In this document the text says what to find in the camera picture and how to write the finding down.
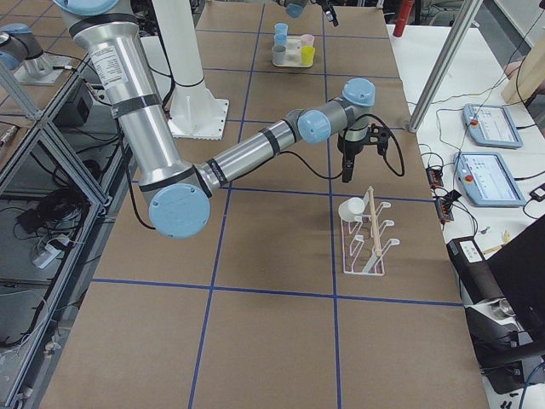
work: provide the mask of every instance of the white tray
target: white tray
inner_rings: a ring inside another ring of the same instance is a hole
[[[288,41],[286,42],[286,58],[284,64],[274,64],[275,66],[294,66],[297,68],[309,68],[313,66],[303,66],[301,64],[301,37],[299,36],[288,36]]]

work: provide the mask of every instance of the white cup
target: white cup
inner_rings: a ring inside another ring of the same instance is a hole
[[[356,216],[361,216],[365,210],[365,203],[360,198],[350,198],[339,206],[339,216],[345,222],[355,222]]]
[[[286,48],[283,45],[275,45],[272,47],[272,63],[275,66],[284,64],[286,58]]]

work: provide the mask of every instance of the pink cup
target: pink cup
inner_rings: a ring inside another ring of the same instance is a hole
[[[301,47],[308,45],[309,47],[314,46],[314,36],[312,34],[303,34],[301,36]]]

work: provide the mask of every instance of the blue cup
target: blue cup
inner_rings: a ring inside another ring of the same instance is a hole
[[[276,23],[274,25],[274,34],[288,35],[288,25],[286,23]]]
[[[275,34],[274,35],[274,45],[283,45],[285,46],[288,43],[288,36],[286,34]]]

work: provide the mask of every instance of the computer monitor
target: computer monitor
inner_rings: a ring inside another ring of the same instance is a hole
[[[488,265],[519,323],[534,342],[545,341],[545,216],[501,248]]]

